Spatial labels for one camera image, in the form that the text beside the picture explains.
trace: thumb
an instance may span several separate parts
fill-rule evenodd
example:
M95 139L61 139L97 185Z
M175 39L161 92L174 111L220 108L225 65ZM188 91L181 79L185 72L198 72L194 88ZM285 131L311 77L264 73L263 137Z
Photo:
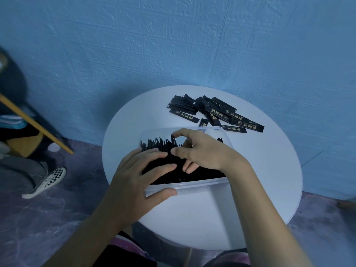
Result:
M192 148L175 147L171 149L171 154L174 156L179 156L180 158L192 160L191 151Z
M147 201L148 201L148 206L149 209L153 209L155 206L157 206L158 204L164 202L166 199L172 197L172 196L176 196L178 193L175 189L173 188L165 188L162 189L161 191L158 191L154 194L152 194L151 196L147 197Z

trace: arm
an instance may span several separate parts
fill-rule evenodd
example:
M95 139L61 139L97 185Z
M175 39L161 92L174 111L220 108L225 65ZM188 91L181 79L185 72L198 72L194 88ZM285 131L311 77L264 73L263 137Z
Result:
M188 138L184 147L171 151L187 159L185 172L191 173L199 165L219 169L227 176L252 266L313 266L241 154L201 131L181 129L172 135Z
M43 267L92 266L120 230L177 194L175 189L167 188L145 197L149 184L176 168L175 164L167 164L141 175L150 161L167 156L166 152L157 151L141 152L139 148L122 159L98 208Z

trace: person's left hand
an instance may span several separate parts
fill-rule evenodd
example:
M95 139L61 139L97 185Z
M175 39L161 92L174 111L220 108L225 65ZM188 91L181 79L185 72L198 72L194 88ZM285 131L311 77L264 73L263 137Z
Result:
M164 158L167 152L158 152L158 148L141 152L141 148L131 151L125 156L101 201L98 212L109 219L116 232L130 226L155 206L171 196L177 195L173 188L145 196L145 189L162 175L176 168L176 164L156 167L142 175L142 170L149 162Z

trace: finger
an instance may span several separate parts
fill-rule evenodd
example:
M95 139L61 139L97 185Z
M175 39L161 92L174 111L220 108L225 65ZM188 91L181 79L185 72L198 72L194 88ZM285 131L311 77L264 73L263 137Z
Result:
M132 150L131 152L129 152L120 162L120 164L118 165L118 169L121 169L133 156L139 154L141 152L142 148L139 147L135 150Z
M180 158L186 158L187 160L194 161L192 159L193 148L175 147L171 149L171 154L179 156Z
M197 131L197 130L192 130L192 129L188 129L188 128L181 128L181 129L179 129L179 130L177 130L177 131L174 131L174 132L172 133L172 137L173 137L173 138L178 138L178 137L180 137L180 136L185 136L186 138L191 139L191 138L193 138L193 136L194 136L197 132L199 132L199 131Z
M182 145L182 147L185 147L185 148L190 148L193 146L193 143L192 143L192 140L191 139L186 139Z
M191 163L192 163L192 162L191 162L190 160L186 160L185 163L184 163L184 165L183 165L182 170L185 171L185 170L189 167L189 165L190 165Z
M176 164L166 164L163 166L155 167L154 169L146 172L142 175L142 185L144 185L144 189L146 189L150 184L156 181L159 177L165 175L172 170L175 170L177 167Z
M192 163L189 165L189 167L185 170L185 173L192 173L193 171L195 171L197 168L199 167L199 165Z
M165 188L165 189L162 189L161 191L158 191L158 192L152 194L151 196L148 196L146 198L147 205L149 208L148 211L152 210L155 206L164 202L166 199L168 199L172 196L176 196L177 194L178 193L175 189Z
M135 164L140 157L144 156L147 153L154 153L154 152L158 152L158 148L153 148L153 149L149 149L146 151L143 151L141 153L138 153L136 155L134 155L133 157L131 157L131 159L122 167L123 169L128 169L131 168L133 164Z
M149 164L149 162L156 160L158 158L164 158L168 155L167 152L153 152L153 153L146 153L142 155L133 165L132 169L139 173L145 169L145 167Z

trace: checkered shoe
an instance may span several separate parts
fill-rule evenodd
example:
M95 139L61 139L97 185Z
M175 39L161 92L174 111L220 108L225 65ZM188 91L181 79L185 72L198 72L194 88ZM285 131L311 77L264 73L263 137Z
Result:
M58 168L52 172L50 172L47 177L38 184L30 193L22 194L24 199L31 199L37 196L39 193L51 188L52 186L58 184L66 174L65 168Z

